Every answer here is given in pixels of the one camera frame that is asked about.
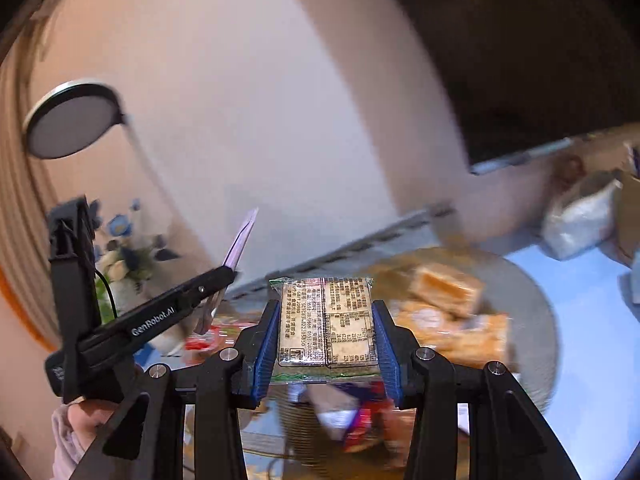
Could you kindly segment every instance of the round lamp shade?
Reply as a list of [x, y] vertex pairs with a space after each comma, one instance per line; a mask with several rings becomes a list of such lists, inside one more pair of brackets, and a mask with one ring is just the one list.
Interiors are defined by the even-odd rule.
[[26, 148], [37, 158], [61, 158], [93, 144], [116, 124], [124, 124], [124, 116], [113, 89], [95, 81], [70, 81], [27, 115]]

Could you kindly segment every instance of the human hand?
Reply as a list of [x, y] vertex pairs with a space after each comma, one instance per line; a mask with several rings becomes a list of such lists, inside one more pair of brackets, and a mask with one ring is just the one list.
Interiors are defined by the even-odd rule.
[[86, 451], [94, 441], [98, 428], [109, 420], [118, 405], [109, 400], [89, 399], [69, 406], [66, 418]]

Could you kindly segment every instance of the black cable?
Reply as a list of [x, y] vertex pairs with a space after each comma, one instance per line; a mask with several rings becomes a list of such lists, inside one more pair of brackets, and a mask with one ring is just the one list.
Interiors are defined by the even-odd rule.
[[95, 270], [95, 273], [98, 275], [98, 278], [100, 278], [104, 283], [104, 288], [107, 289], [107, 294], [109, 295], [109, 300], [111, 301], [111, 311], [113, 312], [113, 318], [115, 319], [118, 317], [118, 313], [116, 312], [116, 302], [113, 301], [113, 294], [111, 293], [111, 287], [109, 286], [107, 279], [102, 275], [102, 273], [98, 269], [94, 269], [94, 270]]

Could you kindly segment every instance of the white flower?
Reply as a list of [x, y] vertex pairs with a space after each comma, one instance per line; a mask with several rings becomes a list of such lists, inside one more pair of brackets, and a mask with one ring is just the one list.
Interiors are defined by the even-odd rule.
[[106, 274], [116, 260], [120, 257], [118, 251], [109, 251], [98, 261], [98, 267], [103, 274]]
[[112, 282], [119, 282], [127, 275], [128, 272], [129, 269], [127, 268], [127, 264], [124, 260], [119, 260], [109, 267], [107, 275]]

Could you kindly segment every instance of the pink sleeve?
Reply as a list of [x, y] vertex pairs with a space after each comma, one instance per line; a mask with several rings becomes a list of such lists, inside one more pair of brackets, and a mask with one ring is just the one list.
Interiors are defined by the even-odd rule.
[[66, 418], [68, 409], [68, 405], [62, 404], [51, 415], [53, 437], [56, 441], [51, 480], [68, 480], [84, 455], [84, 449], [80, 446], [78, 438]]

